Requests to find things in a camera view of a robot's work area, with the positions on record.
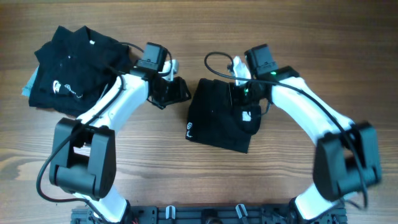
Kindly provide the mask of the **light grey folded garment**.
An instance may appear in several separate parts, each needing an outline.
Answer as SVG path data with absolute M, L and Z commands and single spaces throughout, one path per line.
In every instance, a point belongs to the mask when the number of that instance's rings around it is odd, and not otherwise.
M 22 88 L 22 93 L 21 93 L 22 96 L 30 97 L 32 87 L 33 87 L 35 79 L 37 77 L 38 69 L 39 69 L 39 67 L 37 67 L 35 69 L 35 71 L 31 75 L 31 77 L 30 77 L 29 81 L 27 82 L 27 84 L 25 85 L 25 87 Z

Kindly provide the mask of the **black t-shirt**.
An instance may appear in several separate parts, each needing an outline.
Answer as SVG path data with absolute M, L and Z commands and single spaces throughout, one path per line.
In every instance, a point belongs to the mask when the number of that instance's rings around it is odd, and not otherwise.
M 188 109 L 185 139 L 247 153 L 251 137 L 261 125 L 258 103 L 240 106 L 231 102 L 233 84 L 200 79 Z

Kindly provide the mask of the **stack of folded black clothes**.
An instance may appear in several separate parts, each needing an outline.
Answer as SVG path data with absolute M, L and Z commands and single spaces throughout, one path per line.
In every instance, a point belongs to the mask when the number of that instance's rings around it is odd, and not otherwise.
M 52 40 L 35 52 L 39 62 L 29 106 L 79 116 L 114 85 L 115 71 L 127 72 L 129 47 L 83 26 L 58 26 Z

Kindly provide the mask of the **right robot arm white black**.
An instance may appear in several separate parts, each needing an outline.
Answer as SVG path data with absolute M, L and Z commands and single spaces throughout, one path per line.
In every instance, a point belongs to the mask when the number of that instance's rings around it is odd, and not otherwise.
M 290 201 L 286 220 L 311 223 L 331 216 L 357 194 L 368 207 L 368 188 L 382 179 L 377 132 L 327 105 L 290 66 L 278 67 L 268 45 L 231 58 L 233 100 L 248 105 L 266 99 L 286 112 L 315 145 L 312 184 Z

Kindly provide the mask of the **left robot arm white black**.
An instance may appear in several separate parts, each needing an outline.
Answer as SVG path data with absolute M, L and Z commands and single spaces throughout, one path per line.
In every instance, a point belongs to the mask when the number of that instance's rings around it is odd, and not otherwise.
M 61 119 L 53 138 L 52 153 L 37 176 L 36 189 L 49 202 L 84 202 L 93 223 L 134 223 L 131 205 L 114 186 L 116 134 L 141 104 L 159 109 L 187 101 L 191 94 L 177 76 L 178 62 L 165 47 L 147 43 L 142 58 L 129 73 L 117 72 L 114 85 L 91 109 L 77 119 Z M 71 194 L 70 199 L 45 195 L 41 181 L 49 181 Z

